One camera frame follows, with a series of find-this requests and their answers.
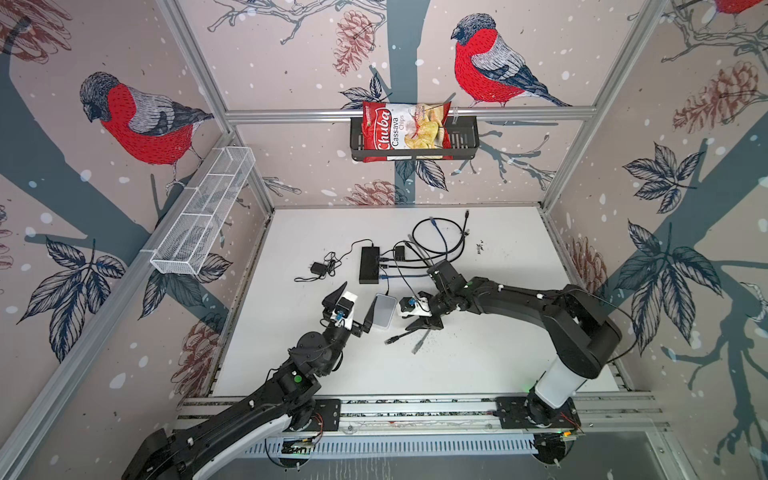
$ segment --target chip bag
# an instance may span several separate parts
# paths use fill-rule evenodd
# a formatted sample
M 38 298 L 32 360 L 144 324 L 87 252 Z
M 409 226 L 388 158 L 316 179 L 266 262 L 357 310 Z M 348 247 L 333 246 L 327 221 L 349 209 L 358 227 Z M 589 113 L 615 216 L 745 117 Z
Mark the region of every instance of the chip bag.
M 437 105 L 363 102 L 363 148 L 365 150 L 451 148 L 451 139 L 445 134 L 445 127 L 443 127 L 450 109 L 450 102 Z M 366 157 L 363 161 L 410 160 L 410 158 L 410 156 Z M 442 155 L 419 155 L 417 158 L 452 159 Z

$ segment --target bird illustration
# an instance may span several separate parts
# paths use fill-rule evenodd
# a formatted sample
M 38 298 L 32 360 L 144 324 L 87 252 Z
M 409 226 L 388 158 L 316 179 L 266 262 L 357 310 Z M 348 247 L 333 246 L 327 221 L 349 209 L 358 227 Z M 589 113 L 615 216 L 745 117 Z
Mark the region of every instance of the bird illustration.
M 123 148 L 139 161 L 151 165 L 173 165 L 192 150 L 192 137 L 197 127 L 214 116 L 199 108 L 185 107 L 165 95 L 145 94 L 122 84 L 115 76 L 98 71 L 86 78 L 80 87 L 80 101 L 89 121 L 101 120 Z
M 451 35 L 456 40 L 456 81 L 475 99 L 498 102 L 502 107 L 512 98 L 540 97 L 559 107 L 570 105 L 549 94 L 525 65 L 525 59 L 509 48 L 496 31 L 490 15 L 467 15 Z
M 714 20 L 718 13 L 728 13 L 733 15 L 734 27 L 731 29 L 731 31 L 737 28 L 743 28 L 744 25 L 739 23 L 738 15 L 744 10 L 757 5 L 761 1 L 762 0 L 714 0 L 715 15 L 710 18 L 704 28 L 709 28 L 709 24 Z M 691 0 L 690 2 L 683 3 L 679 9 L 682 10 L 684 8 L 688 8 L 691 5 L 697 4 L 699 2 L 702 2 L 702 0 Z

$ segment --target white wire mesh basket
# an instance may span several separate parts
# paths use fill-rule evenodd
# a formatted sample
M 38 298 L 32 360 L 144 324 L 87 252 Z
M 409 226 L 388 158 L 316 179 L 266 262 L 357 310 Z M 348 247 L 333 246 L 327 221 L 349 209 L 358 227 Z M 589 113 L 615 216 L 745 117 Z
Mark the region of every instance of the white wire mesh basket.
M 150 262 L 161 273 L 197 275 L 255 163 L 248 147 L 225 147 Z

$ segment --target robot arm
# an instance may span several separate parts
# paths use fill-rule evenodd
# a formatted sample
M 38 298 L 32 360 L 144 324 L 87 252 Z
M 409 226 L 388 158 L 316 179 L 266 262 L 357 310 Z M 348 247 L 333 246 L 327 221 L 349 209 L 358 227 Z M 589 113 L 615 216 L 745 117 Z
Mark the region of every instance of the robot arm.
M 446 260 L 427 273 L 439 292 L 434 296 L 419 292 L 418 300 L 401 300 L 403 312 L 422 314 L 406 330 L 441 329 L 440 316 L 453 310 L 496 313 L 547 330 L 558 358 L 528 395 L 530 419 L 537 425 L 549 425 L 576 389 L 588 379 L 596 379 L 621 341 L 621 331 L 598 301 L 578 286 L 539 291 L 477 276 L 467 282 Z M 429 316 L 423 313 L 425 303 Z

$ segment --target white snow dot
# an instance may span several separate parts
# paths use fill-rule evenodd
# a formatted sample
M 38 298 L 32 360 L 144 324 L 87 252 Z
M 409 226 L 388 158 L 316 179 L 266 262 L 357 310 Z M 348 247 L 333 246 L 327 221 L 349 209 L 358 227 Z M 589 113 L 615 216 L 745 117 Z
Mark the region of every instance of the white snow dot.
M 125 383 L 125 373 L 121 373 L 120 375 L 114 377 L 111 382 L 109 382 L 109 388 L 121 389 L 123 388 L 124 383 Z

